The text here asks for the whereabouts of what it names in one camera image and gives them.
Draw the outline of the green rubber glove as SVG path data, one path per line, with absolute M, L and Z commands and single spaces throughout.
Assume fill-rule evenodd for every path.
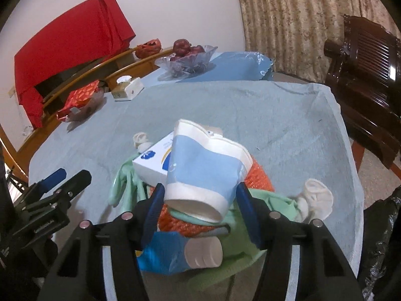
M 119 168 L 108 198 L 110 206 L 120 208 L 120 214 L 131 212 L 139 201 L 147 199 L 150 194 L 150 187 L 139 178 L 134 170 L 133 160 L 144 153 L 153 143 L 148 140 L 145 132 L 136 133 L 133 136 L 133 142 L 136 153 Z
M 219 235 L 223 261 L 220 267 L 204 269 L 189 279 L 189 286 L 205 290 L 254 265 L 265 253 L 280 230 L 290 231 L 314 219 L 324 220 L 332 212 L 334 197 L 329 188 L 317 179 L 308 179 L 295 197 L 239 186 L 239 197 L 230 206 L 224 219 L 209 223 L 169 210 L 177 219 L 198 225 L 222 226 L 227 233 Z

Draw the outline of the blue tube with white cap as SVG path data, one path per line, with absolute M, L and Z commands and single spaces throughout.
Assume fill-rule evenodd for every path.
M 156 232 L 137 261 L 144 272 L 172 275 L 220 267 L 223 249 L 218 237 L 186 238 L 178 232 Z

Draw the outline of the alcohol pads box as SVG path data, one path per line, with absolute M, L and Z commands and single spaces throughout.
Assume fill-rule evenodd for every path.
M 222 137 L 215 130 L 180 121 L 173 132 L 133 160 L 134 170 L 150 186 L 182 182 L 207 187 L 216 157 L 205 146 Z

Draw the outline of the white blue paper cup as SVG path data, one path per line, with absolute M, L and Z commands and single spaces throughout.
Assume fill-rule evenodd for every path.
M 219 223 L 252 165 L 241 144 L 180 119 L 174 128 L 164 203 L 196 219 Z

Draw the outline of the black trash bin with bag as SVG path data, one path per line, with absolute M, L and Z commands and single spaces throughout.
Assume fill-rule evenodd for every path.
M 365 300 L 400 300 L 400 188 L 364 210 L 357 281 Z

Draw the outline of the red snack packet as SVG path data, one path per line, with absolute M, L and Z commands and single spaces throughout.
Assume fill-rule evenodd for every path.
M 82 88 L 70 92 L 64 107 L 56 114 L 57 119 L 64 121 L 74 107 L 77 109 L 84 107 L 91 100 L 94 93 L 98 92 L 99 82 L 99 80 L 95 80 Z

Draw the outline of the orange foam net in pile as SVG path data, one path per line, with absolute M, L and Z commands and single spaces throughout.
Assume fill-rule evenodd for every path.
M 245 185 L 247 188 L 274 192 L 275 188 L 273 187 L 264 169 L 258 164 L 255 158 L 253 158 L 253 162 L 254 164 L 245 178 Z M 209 233 L 212 230 L 215 230 L 216 226 L 198 225 L 177 219 L 170 214 L 167 205 L 164 204 L 158 219 L 158 229 L 162 232 L 179 232 L 184 237 L 192 238 L 200 236 L 201 234 Z

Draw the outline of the tissue box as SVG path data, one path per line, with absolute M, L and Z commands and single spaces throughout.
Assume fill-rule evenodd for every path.
M 112 90 L 112 96 L 115 101 L 131 101 L 144 89 L 140 78 L 122 76 L 116 82 L 117 85 Z

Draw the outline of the grey-blue tablecloth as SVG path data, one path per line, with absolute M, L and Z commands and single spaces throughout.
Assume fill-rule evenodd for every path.
M 92 182 L 73 202 L 70 224 L 55 234 L 58 246 L 81 220 L 102 223 L 118 216 L 120 210 L 107 199 L 120 166 L 135 154 L 134 135 L 144 132 L 157 142 L 180 119 L 219 128 L 225 138 L 246 147 L 280 195 L 299 194 L 308 179 L 325 184 L 334 196 L 325 224 L 352 270 L 358 270 L 364 193 L 340 108 L 321 84 L 161 84 L 129 102 L 107 97 L 100 110 L 74 129 L 61 124 L 30 161 L 29 181 L 57 169 L 65 169 L 68 177 L 86 169 Z

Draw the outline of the red cloth over television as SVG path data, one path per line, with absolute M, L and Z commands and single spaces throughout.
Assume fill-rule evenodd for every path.
M 34 129 L 42 127 L 36 86 L 85 62 L 124 52 L 135 32 L 116 0 L 86 0 L 47 24 L 14 56 L 18 102 Z

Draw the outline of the red plastic bag on cabinet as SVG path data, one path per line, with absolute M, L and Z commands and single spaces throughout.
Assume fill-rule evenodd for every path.
M 158 54 L 162 49 L 162 45 L 159 39 L 152 39 L 144 44 L 137 46 L 135 55 L 139 59 L 144 59 L 149 56 Z

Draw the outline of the glass fruit bowl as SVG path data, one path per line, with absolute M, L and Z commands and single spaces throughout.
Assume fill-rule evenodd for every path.
M 176 53 L 158 58 L 155 65 L 164 71 L 165 78 L 187 78 L 200 75 L 211 70 L 214 65 L 211 57 L 215 54 L 218 46 L 203 46 L 204 52 L 189 53 L 183 57 L 176 58 Z

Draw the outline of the red apples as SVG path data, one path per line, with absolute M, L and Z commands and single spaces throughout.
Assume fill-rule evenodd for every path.
M 170 58 L 170 61 L 176 61 L 183 57 L 197 55 L 204 52 L 205 49 L 201 45 L 192 46 L 187 39 L 178 39 L 173 44 L 174 56 Z

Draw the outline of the blue cover on side table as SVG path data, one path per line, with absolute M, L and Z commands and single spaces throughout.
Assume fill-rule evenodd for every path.
M 206 72 L 183 78 L 172 78 L 159 68 L 141 79 L 145 88 L 176 82 L 258 81 L 273 80 L 273 60 L 259 52 L 217 53 Z

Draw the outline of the floral beige curtain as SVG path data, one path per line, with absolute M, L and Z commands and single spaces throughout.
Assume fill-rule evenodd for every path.
M 330 60 L 326 40 L 344 38 L 344 15 L 361 16 L 400 36 L 380 0 L 239 0 L 245 48 L 261 52 L 277 72 L 322 83 Z

